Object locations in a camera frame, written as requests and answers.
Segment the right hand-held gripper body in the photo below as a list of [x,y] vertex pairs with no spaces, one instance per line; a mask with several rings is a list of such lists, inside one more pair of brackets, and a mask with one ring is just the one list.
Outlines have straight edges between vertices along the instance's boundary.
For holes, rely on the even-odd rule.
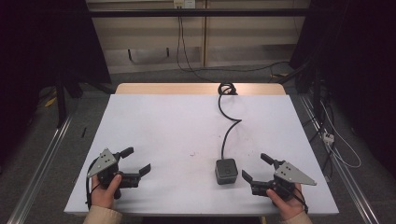
[[282,200],[288,201],[293,197],[295,184],[315,186],[317,182],[303,173],[288,161],[266,160],[275,167],[274,179],[268,182],[254,181],[250,178],[250,187],[253,195],[267,197],[266,191],[273,190]]

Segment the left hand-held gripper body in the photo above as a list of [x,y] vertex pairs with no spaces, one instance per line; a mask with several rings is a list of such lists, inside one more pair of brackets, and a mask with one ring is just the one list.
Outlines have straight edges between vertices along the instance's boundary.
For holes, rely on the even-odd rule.
[[114,194],[117,200],[121,197],[121,189],[137,188],[140,182],[140,174],[125,174],[119,169],[119,161],[122,159],[120,152],[112,153],[105,148],[92,162],[87,172],[87,179],[97,175],[102,187],[107,188],[115,175],[121,175],[120,186]]

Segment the person's right hand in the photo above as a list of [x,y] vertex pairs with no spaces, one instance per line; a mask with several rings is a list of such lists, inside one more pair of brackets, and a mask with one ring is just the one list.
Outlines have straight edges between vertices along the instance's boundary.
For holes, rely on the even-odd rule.
[[285,202],[272,189],[268,189],[266,193],[279,209],[280,219],[282,221],[287,221],[300,214],[304,214],[304,205],[296,198],[292,198]]

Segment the person's left hand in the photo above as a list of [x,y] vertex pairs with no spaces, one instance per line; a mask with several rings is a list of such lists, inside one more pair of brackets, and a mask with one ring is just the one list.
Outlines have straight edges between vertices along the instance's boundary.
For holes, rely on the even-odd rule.
[[114,194],[121,182],[121,175],[115,175],[109,186],[104,189],[95,175],[92,178],[92,205],[112,209],[114,205]]

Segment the black cube power adapter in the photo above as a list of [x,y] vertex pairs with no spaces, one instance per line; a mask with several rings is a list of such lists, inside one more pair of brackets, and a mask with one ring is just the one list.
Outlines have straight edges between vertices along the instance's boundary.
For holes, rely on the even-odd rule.
[[219,185],[233,184],[238,176],[234,159],[216,161],[215,175]]

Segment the white table cover board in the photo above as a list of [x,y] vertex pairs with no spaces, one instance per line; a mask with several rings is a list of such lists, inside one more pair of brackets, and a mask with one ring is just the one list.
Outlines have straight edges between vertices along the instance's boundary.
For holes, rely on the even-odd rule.
[[265,197],[252,194],[243,178],[219,185],[220,157],[233,158],[240,172],[258,181],[272,179],[274,168],[261,159],[288,161],[313,178],[303,194],[311,216],[338,208],[287,95],[115,94],[85,162],[108,148],[133,147],[120,161],[124,173],[150,164],[135,189],[125,189],[117,210],[137,216],[262,216],[276,213]]

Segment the black metal stand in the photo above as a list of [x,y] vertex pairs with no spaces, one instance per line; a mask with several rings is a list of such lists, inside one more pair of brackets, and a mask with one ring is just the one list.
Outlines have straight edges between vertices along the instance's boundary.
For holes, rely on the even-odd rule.
[[65,102],[65,96],[64,96],[64,83],[63,83],[61,74],[58,74],[56,76],[55,87],[56,87],[57,106],[58,106],[57,127],[61,128],[67,118],[66,102]]

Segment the dark curtain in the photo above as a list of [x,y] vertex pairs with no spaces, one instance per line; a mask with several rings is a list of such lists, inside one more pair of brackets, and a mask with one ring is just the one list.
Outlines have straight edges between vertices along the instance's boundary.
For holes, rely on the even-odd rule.
[[0,0],[0,162],[24,136],[40,91],[108,83],[86,0]]
[[320,72],[353,128],[375,158],[396,178],[396,0],[310,0],[290,66],[308,60],[330,25]]

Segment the black horizontal metal bar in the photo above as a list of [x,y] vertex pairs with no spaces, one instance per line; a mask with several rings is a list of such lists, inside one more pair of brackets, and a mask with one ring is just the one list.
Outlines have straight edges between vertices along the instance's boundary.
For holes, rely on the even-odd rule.
[[89,14],[95,18],[122,17],[294,17],[315,14],[307,8],[276,8],[276,9],[96,9]]

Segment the aluminium floor rail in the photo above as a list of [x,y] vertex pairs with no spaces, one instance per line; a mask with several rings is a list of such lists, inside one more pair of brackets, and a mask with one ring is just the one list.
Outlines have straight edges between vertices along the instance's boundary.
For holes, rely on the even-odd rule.
[[[304,106],[307,115],[310,118],[310,123],[313,125],[319,136],[322,134],[320,130],[319,121],[314,116],[314,108],[308,96],[301,96],[300,100]],[[365,224],[380,224],[375,212],[364,195],[361,187],[350,172],[350,167],[345,164],[342,156],[339,154],[337,148],[331,148],[328,144],[324,145],[326,152],[331,154],[332,166],[340,175],[351,200],[358,209],[363,222]]]
[[55,158],[64,136],[66,135],[68,128],[70,126],[73,116],[68,116],[62,125],[56,129],[49,146],[47,147],[43,158],[41,159],[38,167],[29,181],[29,184],[23,194],[21,195],[19,201],[16,204],[7,224],[24,224],[30,209],[35,201],[37,193],[39,192],[47,173],[50,170],[53,159]]

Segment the white wall socket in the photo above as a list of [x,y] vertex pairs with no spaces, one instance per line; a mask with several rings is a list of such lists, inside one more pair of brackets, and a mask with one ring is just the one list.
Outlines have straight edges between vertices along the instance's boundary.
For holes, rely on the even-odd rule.
[[174,8],[182,9],[182,8],[196,8],[195,0],[173,0]]

